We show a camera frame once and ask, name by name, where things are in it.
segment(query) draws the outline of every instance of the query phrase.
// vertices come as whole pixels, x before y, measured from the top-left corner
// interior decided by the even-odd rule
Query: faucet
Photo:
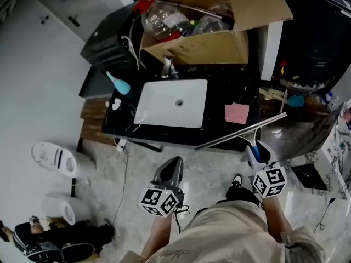
[[[178,71],[174,68],[174,65],[172,63],[173,57],[168,58],[164,56],[163,59],[165,61],[165,65],[163,66],[161,77],[163,79],[178,79]]]

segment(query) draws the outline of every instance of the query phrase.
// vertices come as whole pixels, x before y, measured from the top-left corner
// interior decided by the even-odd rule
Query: black pants
[[[254,193],[252,193],[250,190],[246,189],[246,188],[239,188],[237,186],[231,186],[228,191],[225,194],[225,198],[224,200],[221,200],[219,203],[223,203],[223,202],[227,202],[227,201],[247,201],[250,203],[254,203],[255,205],[257,205],[259,207],[259,200],[258,198],[256,198],[256,196],[254,195]],[[208,208],[203,208],[200,209],[197,213],[199,214],[200,212],[204,211],[205,209]]]
[[[68,228],[54,228],[41,234],[49,242],[55,244],[58,248],[68,243],[90,243],[97,253],[101,251],[104,244],[112,241],[114,229],[108,225],[100,227],[87,226],[79,222]]]

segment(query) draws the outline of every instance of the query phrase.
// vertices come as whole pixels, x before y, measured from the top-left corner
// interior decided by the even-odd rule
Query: white rectangular sink
[[[134,124],[201,128],[207,80],[145,83]]]

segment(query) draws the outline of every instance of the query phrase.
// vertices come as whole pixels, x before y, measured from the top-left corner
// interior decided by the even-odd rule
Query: pink sticky note
[[[236,104],[225,106],[225,120],[231,123],[246,124],[248,105]]]

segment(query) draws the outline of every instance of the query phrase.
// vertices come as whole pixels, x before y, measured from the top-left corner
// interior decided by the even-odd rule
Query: black sneaker
[[[242,184],[242,177],[240,174],[237,174],[234,176],[233,181],[231,182],[231,186],[237,186],[237,187],[241,187]]]

